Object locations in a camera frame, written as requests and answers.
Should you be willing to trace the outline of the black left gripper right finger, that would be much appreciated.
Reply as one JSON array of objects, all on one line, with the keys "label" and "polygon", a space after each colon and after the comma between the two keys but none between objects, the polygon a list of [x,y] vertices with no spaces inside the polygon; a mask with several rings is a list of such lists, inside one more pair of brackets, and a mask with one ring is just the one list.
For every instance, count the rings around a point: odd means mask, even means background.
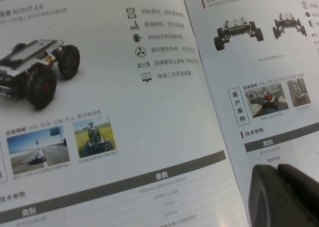
[{"label": "black left gripper right finger", "polygon": [[310,212],[318,212],[319,182],[290,164],[279,164],[277,170],[302,204]]}]

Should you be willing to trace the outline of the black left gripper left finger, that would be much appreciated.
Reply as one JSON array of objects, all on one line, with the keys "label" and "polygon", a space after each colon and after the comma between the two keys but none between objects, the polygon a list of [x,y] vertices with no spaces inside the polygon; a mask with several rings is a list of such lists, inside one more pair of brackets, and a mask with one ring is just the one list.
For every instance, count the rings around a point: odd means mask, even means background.
[{"label": "black left gripper left finger", "polygon": [[319,212],[310,212],[270,165],[252,169],[248,198],[251,225],[254,227],[317,227]]}]

